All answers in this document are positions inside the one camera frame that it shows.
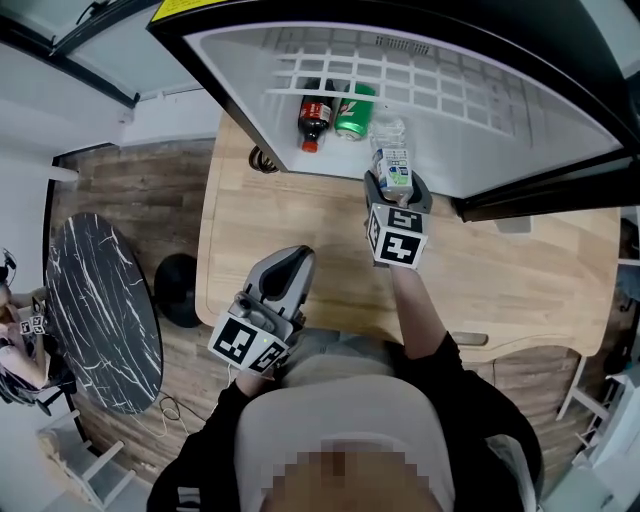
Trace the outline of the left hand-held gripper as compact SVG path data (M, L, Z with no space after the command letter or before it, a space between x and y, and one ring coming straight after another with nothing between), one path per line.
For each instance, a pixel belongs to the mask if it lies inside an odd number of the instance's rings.
M301 330L316 255L304 245L281 249L258 261L243 289L221 313L208 343L216 357L254 375L286 359Z

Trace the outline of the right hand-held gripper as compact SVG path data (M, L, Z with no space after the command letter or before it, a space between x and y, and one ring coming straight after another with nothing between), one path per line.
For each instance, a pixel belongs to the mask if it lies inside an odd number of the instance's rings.
M412 173L407 206L387 200L377 178L367 170L363 179L367 221L365 235L375 266L416 270L428 240L427 226L433 198L422 178Z

